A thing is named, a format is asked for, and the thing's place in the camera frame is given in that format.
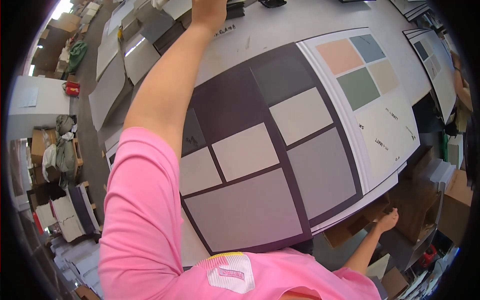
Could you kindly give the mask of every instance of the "red fire extinguisher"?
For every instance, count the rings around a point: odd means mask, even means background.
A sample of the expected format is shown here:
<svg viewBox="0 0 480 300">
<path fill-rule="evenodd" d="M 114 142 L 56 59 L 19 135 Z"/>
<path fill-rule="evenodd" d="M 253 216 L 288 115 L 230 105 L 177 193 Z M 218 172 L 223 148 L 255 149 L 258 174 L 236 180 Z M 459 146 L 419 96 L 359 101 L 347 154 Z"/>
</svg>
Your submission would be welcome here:
<svg viewBox="0 0 480 300">
<path fill-rule="evenodd" d="M 78 97 L 78 94 L 80 93 L 80 85 L 78 83 L 67 81 L 62 86 L 67 95 Z"/>
</svg>

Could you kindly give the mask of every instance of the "hand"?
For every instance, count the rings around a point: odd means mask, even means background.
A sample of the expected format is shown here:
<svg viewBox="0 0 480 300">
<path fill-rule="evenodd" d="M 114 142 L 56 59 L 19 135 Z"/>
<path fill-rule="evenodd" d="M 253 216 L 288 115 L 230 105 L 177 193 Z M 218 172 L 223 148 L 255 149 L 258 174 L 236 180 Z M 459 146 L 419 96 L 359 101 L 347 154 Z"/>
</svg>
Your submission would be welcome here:
<svg viewBox="0 0 480 300">
<path fill-rule="evenodd" d="M 375 226 L 376 229 L 380 231 L 380 233 L 384 233 L 395 227 L 398 221 L 398 209 L 394 208 L 391 213 L 386 216 L 383 216 L 380 221 L 377 222 Z"/>
<path fill-rule="evenodd" d="M 462 63 L 460 62 L 460 57 L 458 56 L 458 54 L 453 51 L 450 51 L 450 54 L 452 54 L 453 66 L 457 69 L 461 69 Z"/>
<path fill-rule="evenodd" d="M 227 0 L 192 0 L 191 26 L 206 29 L 213 37 L 227 17 Z"/>
</svg>

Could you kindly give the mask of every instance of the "peach color swatch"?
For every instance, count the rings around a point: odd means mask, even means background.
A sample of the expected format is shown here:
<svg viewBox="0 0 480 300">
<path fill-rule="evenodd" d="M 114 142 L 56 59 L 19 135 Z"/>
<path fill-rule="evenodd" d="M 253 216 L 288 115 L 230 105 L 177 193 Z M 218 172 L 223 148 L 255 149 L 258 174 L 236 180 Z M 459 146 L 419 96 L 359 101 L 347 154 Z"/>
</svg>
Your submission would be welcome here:
<svg viewBox="0 0 480 300">
<path fill-rule="evenodd" d="M 316 46 L 334 75 L 363 65 L 358 53 L 347 39 Z"/>
</svg>

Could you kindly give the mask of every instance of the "pink t-shirt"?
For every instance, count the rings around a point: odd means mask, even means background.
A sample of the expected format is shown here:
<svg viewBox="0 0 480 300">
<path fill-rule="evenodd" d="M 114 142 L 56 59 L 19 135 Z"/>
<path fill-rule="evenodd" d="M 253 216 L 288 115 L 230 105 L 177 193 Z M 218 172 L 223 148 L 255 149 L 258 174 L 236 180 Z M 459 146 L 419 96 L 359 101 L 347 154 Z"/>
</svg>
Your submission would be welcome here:
<svg viewBox="0 0 480 300">
<path fill-rule="evenodd" d="M 380 299 L 348 268 L 330 272 L 291 248 L 215 255 L 184 272 L 179 164 L 144 128 L 120 138 L 105 197 L 98 274 L 106 299 L 279 299 L 286 291 L 329 299 Z"/>
</svg>

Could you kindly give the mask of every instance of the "white table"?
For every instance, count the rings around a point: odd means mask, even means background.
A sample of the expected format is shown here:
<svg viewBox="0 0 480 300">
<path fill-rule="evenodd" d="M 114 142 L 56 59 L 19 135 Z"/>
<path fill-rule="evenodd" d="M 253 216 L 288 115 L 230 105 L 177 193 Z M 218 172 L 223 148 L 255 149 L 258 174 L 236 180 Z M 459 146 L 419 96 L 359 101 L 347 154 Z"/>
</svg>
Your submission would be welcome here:
<svg viewBox="0 0 480 300">
<path fill-rule="evenodd" d="M 215 38 L 201 62 L 196 85 L 263 52 L 334 31 L 369 27 L 407 88 L 414 105 L 430 90 L 430 81 L 402 31 L 416 28 L 389 0 L 340 3 L 338 0 L 289 1 L 275 9 L 260 3 L 245 8 L 245 16 L 233 20 L 236 29 Z"/>
</svg>

